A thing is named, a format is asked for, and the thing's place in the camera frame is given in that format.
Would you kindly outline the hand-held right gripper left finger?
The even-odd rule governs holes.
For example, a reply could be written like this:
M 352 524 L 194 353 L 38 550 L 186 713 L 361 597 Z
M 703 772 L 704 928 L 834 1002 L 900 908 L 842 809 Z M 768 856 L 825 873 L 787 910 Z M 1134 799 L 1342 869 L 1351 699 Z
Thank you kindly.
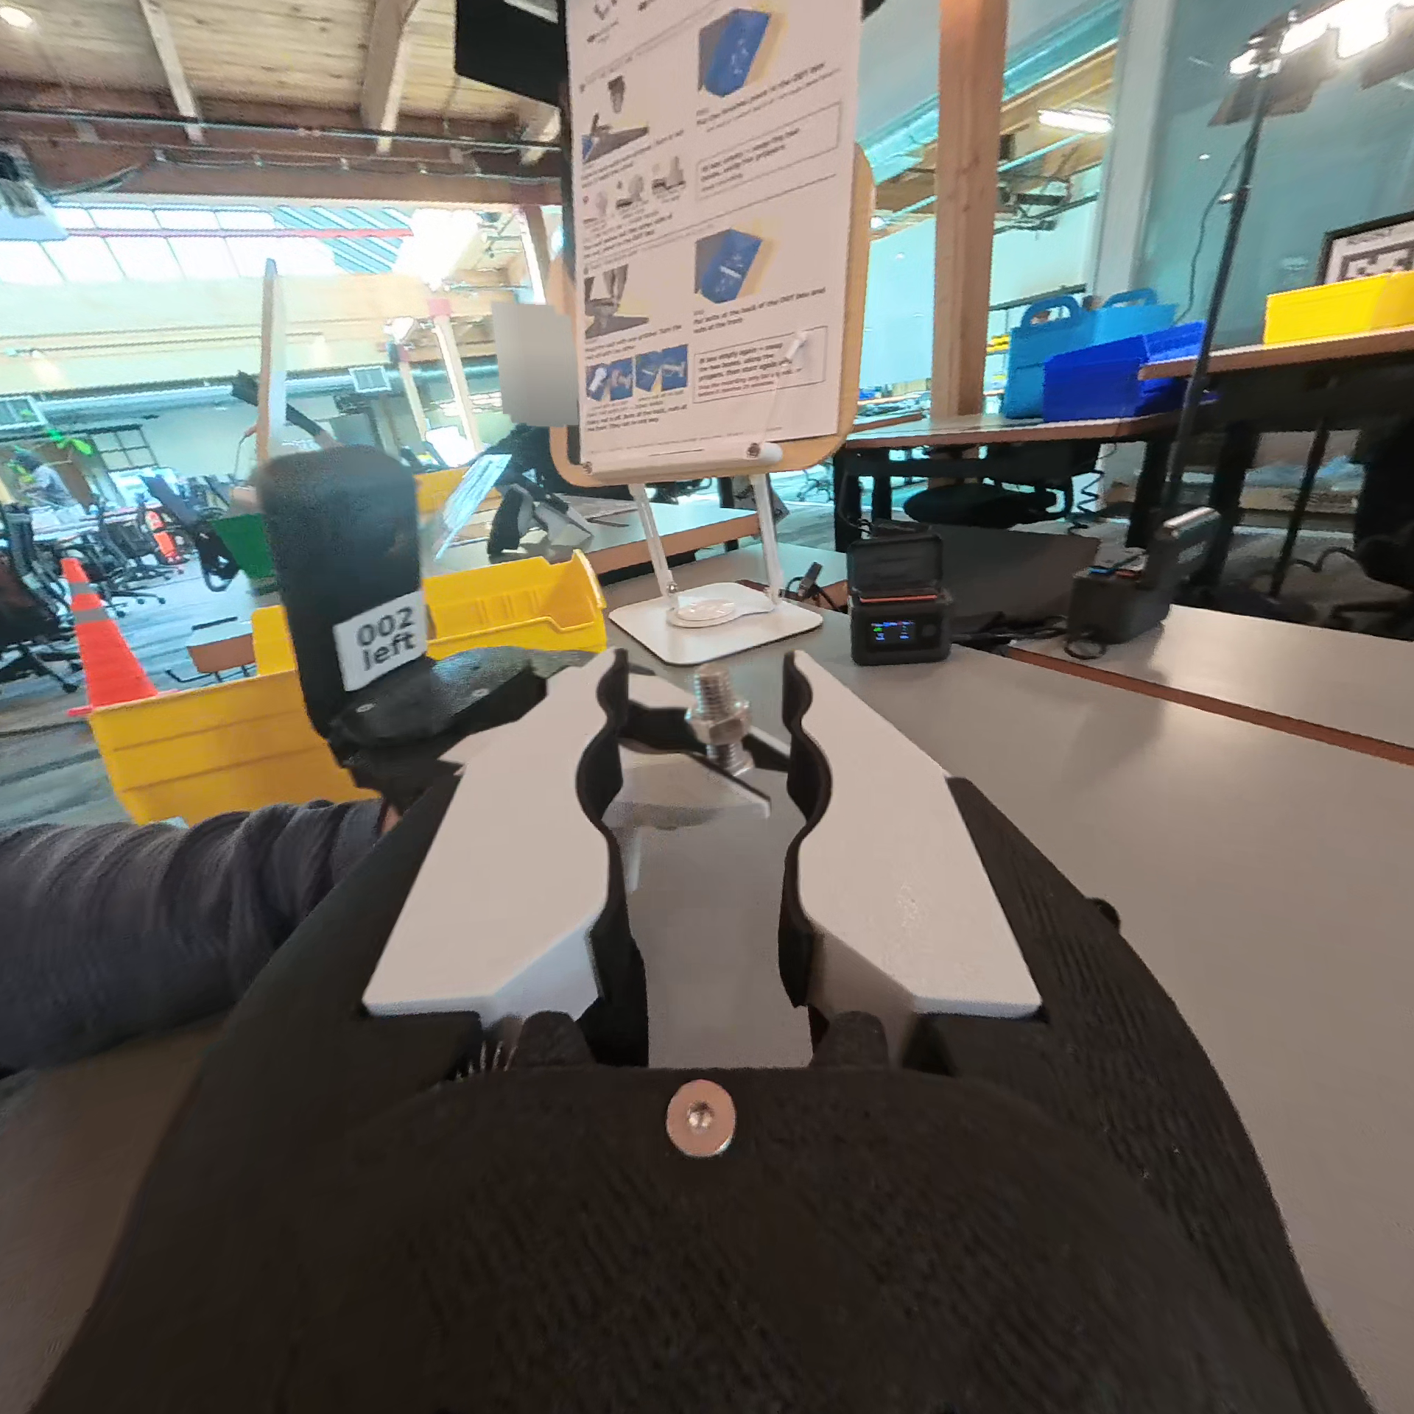
M 645 964 L 607 824 L 629 686 L 627 654 L 607 651 L 447 753 L 453 795 L 366 985 L 371 1016 L 475 1014 L 494 1033 L 566 1014 L 600 1063 L 647 1066 Z

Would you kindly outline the silver steel bolt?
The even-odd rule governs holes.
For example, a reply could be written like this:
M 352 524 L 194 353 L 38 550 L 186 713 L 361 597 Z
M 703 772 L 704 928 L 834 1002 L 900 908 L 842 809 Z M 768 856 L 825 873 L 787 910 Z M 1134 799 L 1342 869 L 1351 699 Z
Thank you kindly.
M 699 711 L 706 714 L 724 716 L 733 713 L 738 703 L 745 703 L 750 708 L 746 698 L 738 693 L 730 669 L 719 664 L 698 667 L 694 681 L 694 704 L 691 709 L 698 706 Z M 753 768 L 748 741 L 750 736 L 740 746 L 726 750 L 703 750 L 713 768 L 731 777 L 741 777 Z

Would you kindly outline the person's left forearm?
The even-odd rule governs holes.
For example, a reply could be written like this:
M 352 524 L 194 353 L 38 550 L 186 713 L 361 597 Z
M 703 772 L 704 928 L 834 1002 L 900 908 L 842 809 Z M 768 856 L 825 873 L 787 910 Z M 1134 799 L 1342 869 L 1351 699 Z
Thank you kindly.
M 2 1075 L 228 1012 L 400 822 L 383 802 L 2 839 Z

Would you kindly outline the green plastic bin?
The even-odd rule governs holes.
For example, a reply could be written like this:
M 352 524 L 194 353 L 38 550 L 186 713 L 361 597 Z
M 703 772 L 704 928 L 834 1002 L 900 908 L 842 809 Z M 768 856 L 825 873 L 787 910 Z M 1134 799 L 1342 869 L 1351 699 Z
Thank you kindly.
M 225 516 L 211 524 L 213 533 L 238 570 L 263 595 L 273 593 L 278 588 L 278 576 L 265 526 L 260 512 Z

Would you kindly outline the black grey tabletop device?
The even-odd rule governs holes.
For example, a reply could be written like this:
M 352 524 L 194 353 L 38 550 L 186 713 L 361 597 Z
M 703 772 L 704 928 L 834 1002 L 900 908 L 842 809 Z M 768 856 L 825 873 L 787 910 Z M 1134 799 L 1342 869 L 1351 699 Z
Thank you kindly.
M 489 531 L 491 561 L 507 561 L 519 555 L 563 561 L 583 551 L 597 528 L 554 492 L 531 484 L 509 484 L 501 489 L 501 506 Z

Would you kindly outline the black charging case with display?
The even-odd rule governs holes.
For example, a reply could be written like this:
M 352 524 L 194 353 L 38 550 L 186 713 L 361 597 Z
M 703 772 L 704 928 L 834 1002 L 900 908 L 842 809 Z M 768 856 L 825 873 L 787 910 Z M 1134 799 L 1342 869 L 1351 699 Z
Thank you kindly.
M 926 666 L 952 652 L 953 598 L 933 533 L 859 539 L 847 553 L 852 662 Z

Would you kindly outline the dark grey charger case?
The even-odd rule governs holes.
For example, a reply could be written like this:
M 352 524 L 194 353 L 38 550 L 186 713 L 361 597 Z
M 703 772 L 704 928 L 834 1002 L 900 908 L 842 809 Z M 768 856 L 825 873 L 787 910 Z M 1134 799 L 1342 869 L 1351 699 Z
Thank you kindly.
M 1164 521 L 1147 548 L 1073 578 L 1066 652 L 1097 659 L 1159 629 L 1181 593 L 1208 565 L 1226 524 L 1209 507 Z

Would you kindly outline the black office chair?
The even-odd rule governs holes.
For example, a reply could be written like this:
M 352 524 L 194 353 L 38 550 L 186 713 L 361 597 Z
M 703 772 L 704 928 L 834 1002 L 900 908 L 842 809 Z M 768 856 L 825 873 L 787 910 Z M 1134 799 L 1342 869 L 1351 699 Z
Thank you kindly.
M 905 514 L 920 526 L 1016 529 L 1061 519 L 1056 489 L 1007 489 L 990 482 L 932 486 L 916 492 Z
M 1354 514 L 1356 563 L 1373 581 L 1413 592 L 1413 420 L 1362 433 L 1354 459 L 1364 472 Z

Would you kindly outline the wooden-top desk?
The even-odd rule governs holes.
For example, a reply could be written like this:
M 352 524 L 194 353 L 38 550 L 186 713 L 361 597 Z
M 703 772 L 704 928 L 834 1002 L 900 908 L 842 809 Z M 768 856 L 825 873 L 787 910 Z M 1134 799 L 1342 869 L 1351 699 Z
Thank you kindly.
M 1229 348 L 1196 359 L 1145 366 L 1142 381 L 1186 378 L 1169 464 L 1149 492 L 1137 494 L 1132 528 L 1147 538 L 1174 516 L 1198 437 L 1216 437 L 1208 507 L 1219 518 L 1214 546 L 1191 581 L 1187 603 L 1218 608 L 1243 496 L 1261 442 L 1309 435 L 1307 459 L 1290 511 L 1268 597 L 1277 598 L 1297 558 L 1319 472 L 1332 437 L 1384 422 L 1411 422 L 1413 329 L 1410 326 L 1305 342 Z
M 847 553 L 868 524 L 893 521 L 895 479 L 992 480 L 1061 486 L 1097 470 L 1105 447 L 1140 445 L 1144 464 L 1125 546 L 1144 550 L 1159 524 L 1174 516 L 1179 494 L 1169 484 L 1177 447 L 1176 413 L 1140 418 L 913 418 L 859 427 L 832 459 L 836 551 Z

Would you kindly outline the paper instruction sheet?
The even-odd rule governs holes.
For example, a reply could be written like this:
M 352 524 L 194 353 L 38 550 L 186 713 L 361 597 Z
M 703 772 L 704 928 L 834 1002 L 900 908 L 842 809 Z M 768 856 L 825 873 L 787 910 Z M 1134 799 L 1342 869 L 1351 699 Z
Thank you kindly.
M 837 430 L 863 4 L 573 2 L 580 464 L 778 467 Z

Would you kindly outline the blue plastic tote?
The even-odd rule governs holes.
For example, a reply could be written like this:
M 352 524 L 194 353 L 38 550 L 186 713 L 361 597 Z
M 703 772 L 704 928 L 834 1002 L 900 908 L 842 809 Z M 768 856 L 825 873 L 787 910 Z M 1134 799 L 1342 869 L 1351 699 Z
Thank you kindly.
M 1038 300 L 1011 334 L 1002 417 L 1043 418 L 1046 364 L 1053 359 L 1171 329 L 1176 314 L 1177 309 L 1162 305 L 1152 289 L 1122 292 L 1097 309 L 1083 305 L 1075 295 Z

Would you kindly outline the black hanging screen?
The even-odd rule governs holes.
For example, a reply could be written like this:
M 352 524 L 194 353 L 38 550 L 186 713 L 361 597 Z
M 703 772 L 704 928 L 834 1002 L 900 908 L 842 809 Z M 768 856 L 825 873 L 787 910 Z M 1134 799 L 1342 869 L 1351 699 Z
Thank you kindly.
M 560 107 L 570 78 L 561 2 L 457 2 L 453 71 L 531 102 Z

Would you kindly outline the small yellow bin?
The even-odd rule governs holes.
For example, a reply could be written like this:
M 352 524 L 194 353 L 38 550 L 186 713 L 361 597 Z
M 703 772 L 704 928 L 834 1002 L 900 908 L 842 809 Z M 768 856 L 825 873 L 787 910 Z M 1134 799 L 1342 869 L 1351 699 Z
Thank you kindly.
M 1413 327 L 1413 272 L 1342 280 L 1273 294 L 1263 344 L 1300 344 Z

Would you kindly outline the black light stand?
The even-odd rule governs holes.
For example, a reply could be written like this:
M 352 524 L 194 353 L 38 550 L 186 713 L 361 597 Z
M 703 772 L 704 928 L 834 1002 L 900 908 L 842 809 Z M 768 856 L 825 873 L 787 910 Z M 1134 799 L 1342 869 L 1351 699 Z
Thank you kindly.
M 1251 33 L 1229 66 L 1231 92 L 1214 117 L 1221 129 L 1245 130 L 1235 188 L 1226 196 L 1228 226 L 1214 270 L 1204 337 L 1187 376 L 1171 462 L 1164 474 L 1160 511 L 1179 504 L 1199 417 L 1209 398 L 1209 369 L 1233 268 L 1253 193 L 1265 127 L 1272 119 L 1305 114 L 1320 88 L 1342 70 L 1359 66 L 1366 88 L 1411 71 L 1411 4 L 1329 2 L 1292 6 Z

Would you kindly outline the wooden post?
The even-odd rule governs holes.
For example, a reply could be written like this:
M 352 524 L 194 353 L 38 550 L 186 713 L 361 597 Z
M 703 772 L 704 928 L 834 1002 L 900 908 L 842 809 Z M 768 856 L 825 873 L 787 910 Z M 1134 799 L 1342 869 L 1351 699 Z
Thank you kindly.
M 997 169 L 1009 28 L 1006 2 L 942 2 L 932 417 L 977 417 L 997 225 Z

